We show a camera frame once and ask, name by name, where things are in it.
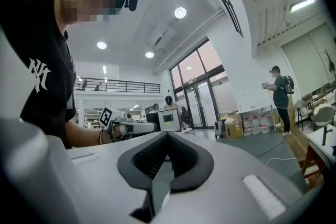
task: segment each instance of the glass door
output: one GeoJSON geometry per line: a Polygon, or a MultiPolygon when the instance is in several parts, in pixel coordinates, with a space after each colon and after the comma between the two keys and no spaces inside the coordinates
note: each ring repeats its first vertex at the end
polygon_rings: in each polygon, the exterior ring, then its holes
{"type": "Polygon", "coordinates": [[[185,91],[193,118],[193,127],[195,129],[213,128],[217,118],[208,81],[198,82],[185,91]]]}

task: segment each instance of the chair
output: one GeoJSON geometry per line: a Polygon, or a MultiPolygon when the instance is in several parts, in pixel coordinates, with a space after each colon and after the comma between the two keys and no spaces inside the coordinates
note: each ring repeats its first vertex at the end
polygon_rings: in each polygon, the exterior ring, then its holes
{"type": "Polygon", "coordinates": [[[324,127],[328,124],[334,124],[334,110],[329,105],[323,104],[314,110],[313,128],[324,127]]]}
{"type": "Polygon", "coordinates": [[[296,101],[296,110],[298,112],[298,127],[300,124],[300,120],[299,117],[301,117],[301,124],[302,124],[302,130],[303,130],[303,121],[302,121],[302,116],[307,116],[308,120],[309,120],[309,116],[310,114],[313,112],[311,109],[305,109],[303,110],[303,108],[308,107],[308,103],[304,102],[304,100],[299,99],[298,101],[296,101]]]}

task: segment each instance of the ceiling light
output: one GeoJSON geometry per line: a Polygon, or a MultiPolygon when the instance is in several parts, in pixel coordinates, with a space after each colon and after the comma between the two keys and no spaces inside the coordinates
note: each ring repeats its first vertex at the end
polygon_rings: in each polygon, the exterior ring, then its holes
{"type": "Polygon", "coordinates": [[[147,58],[153,58],[154,57],[154,53],[152,53],[151,51],[147,52],[146,54],[147,58]]]}
{"type": "Polygon", "coordinates": [[[185,10],[185,8],[180,7],[180,8],[177,8],[177,9],[175,10],[175,17],[176,17],[177,19],[182,19],[182,18],[184,18],[186,14],[187,14],[187,11],[185,10]]]}
{"type": "Polygon", "coordinates": [[[99,49],[102,49],[102,50],[104,50],[104,49],[106,49],[106,43],[105,42],[98,42],[97,43],[97,47],[99,48],[99,49]]]}
{"type": "Polygon", "coordinates": [[[293,7],[291,8],[290,12],[296,12],[297,10],[306,7],[308,5],[311,5],[315,2],[316,0],[305,0],[299,4],[293,5],[293,7]]]}

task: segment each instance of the door frame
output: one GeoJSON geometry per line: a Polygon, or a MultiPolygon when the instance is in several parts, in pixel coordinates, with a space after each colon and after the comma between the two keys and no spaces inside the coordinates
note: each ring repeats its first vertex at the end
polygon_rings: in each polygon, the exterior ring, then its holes
{"type": "Polygon", "coordinates": [[[207,83],[208,85],[208,88],[209,88],[209,92],[210,92],[210,96],[211,96],[211,100],[212,100],[212,104],[214,106],[214,111],[215,111],[215,116],[216,116],[216,119],[219,121],[219,113],[218,113],[218,107],[217,107],[217,103],[216,103],[216,99],[215,99],[215,95],[214,95],[214,91],[212,89],[212,85],[211,85],[211,82],[210,82],[210,78],[206,78],[204,80],[200,80],[200,81],[196,81],[194,83],[192,83],[191,85],[189,85],[188,87],[186,88],[183,88],[183,91],[184,91],[184,96],[186,97],[186,102],[187,102],[187,105],[188,105],[188,111],[190,112],[190,116],[191,116],[191,119],[192,119],[192,128],[193,129],[213,129],[214,126],[211,125],[209,126],[209,123],[206,121],[205,119],[205,114],[204,114],[204,110],[201,109],[203,108],[202,106],[202,102],[201,102],[201,99],[200,99],[200,93],[199,93],[199,90],[198,88],[196,87],[198,84],[202,84],[202,83],[207,83]],[[194,126],[194,121],[193,121],[193,116],[191,114],[191,110],[190,110],[190,104],[189,104],[189,99],[188,99],[188,95],[187,95],[187,90],[193,88],[194,89],[194,92],[195,92],[195,95],[196,95],[196,100],[197,100],[197,106],[198,106],[198,112],[200,114],[200,118],[201,118],[201,124],[202,126],[200,127],[195,127],[194,126]]]}

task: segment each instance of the hand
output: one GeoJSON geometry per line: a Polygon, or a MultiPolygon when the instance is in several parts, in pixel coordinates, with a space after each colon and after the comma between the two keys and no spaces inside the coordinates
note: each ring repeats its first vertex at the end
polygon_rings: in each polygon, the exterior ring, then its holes
{"type": "Polygon", "coordinates": [[[261,85],[261,87],[262,87],[263,89],[267,89],[267,85],[268,85],[268,82],[264,82],[264,83],[261,85]]]}

